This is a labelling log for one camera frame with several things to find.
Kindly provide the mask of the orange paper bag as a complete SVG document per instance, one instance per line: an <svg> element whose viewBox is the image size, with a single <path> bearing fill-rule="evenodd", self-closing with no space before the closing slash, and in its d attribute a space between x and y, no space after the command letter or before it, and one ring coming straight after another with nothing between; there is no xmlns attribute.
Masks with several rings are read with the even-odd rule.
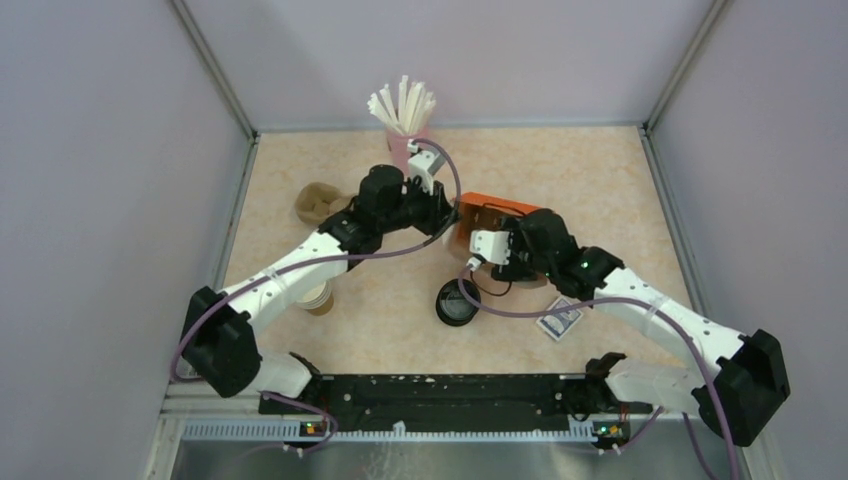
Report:
<svg viewBox="0 0 848 480"><path fill-rule="evenodd" d="M515 200L477 192L463 193L460 198L460 220L441 237L446 250L459 260L466 260L474 230L497 230L507 217L523 217L539 207ZM512 274L502 273L498 265L485 264L469 275L470 281L481 292L492 297L503 297L513 289L537 289L547 281L532 271Z"/></svg>

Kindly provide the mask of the stack of black cup lids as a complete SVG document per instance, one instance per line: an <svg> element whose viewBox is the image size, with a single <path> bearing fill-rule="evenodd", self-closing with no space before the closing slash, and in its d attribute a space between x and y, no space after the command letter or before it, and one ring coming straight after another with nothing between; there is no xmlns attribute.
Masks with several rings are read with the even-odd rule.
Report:
<svg viewBox="0 0 848 480"><path fill-rule="evenodd" d="M460 285L464 286L465 291L476 302L481 300L479 289L470 280L459 282L453 279L446 282L437 293L435 312L442 323L451 327L467 325L479 311L479 308L462 294Z"/></svg>

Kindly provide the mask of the stack of brown paper cups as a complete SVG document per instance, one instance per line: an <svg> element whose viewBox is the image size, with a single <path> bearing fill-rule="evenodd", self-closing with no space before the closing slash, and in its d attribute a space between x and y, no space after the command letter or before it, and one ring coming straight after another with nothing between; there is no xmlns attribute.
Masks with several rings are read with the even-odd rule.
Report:
<svg viewBox="0 0 848 480"><path fill-rule="evenodd" d="M334 306L332 283L325 281L304 293L295 305L313 316L327 314Z"/></svg>

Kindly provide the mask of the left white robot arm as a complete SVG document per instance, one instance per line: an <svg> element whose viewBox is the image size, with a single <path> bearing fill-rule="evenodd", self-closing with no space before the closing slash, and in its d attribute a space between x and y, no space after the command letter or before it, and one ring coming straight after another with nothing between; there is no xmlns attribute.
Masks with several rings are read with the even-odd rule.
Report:
<svg viewBox="0 0 848 480"><path fill-rule="evenodd" d="M358 194L290 253L221 291L197 290L177 355L222 398L271 390L295 412L308 413L321 397L315 369L295 354L262 354L257 336L311 290L364 260L386 257L385 235L414 228L435 241L456 217L444 185L428 173L406 178L394 166L377 165Z"/></svg>

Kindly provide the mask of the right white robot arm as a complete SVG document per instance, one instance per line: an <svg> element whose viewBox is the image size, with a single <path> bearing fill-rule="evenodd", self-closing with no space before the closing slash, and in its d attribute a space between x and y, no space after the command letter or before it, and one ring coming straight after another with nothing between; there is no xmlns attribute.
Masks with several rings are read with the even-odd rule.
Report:
<svg viewBox="0 0 848 480"><path fill-rule="evenodd" d="M615 361L586 385L589 404L600 412L626 401L694 413L718 436L749 447L790 396L774 335L745 334L673 300L607 250L579 245L550 209L499 220L494 251L501 265L624 321L683 362L677 368Z"/></svg>

